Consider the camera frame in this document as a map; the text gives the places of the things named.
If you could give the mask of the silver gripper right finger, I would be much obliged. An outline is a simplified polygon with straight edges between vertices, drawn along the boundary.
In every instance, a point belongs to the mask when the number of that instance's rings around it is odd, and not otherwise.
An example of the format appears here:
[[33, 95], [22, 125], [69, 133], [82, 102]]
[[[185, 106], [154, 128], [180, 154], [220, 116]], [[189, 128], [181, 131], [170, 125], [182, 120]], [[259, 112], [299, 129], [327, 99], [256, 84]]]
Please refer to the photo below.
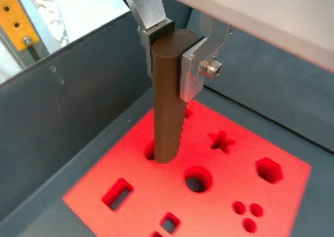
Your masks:
[[204, 78], [214, 79], [223, 67], [216, 59], [235, 27], [201, 14], [198, 28], [204, 36], [184, 51], [180, 71], [180, 99], [189, 102], [202, 88]]

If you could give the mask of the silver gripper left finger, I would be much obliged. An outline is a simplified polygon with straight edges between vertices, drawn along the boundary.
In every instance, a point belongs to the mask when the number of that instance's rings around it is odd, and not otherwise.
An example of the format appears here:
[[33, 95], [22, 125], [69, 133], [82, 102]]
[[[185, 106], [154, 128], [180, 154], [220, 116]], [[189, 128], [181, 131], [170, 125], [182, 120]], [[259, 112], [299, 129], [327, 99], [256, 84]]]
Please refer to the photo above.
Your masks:
[[166, 18], [161, 0], [125, 0], [138, 25], [140, 43], [145, 51], [146, 74], [152, 76], [150, 45], [174, 29]]

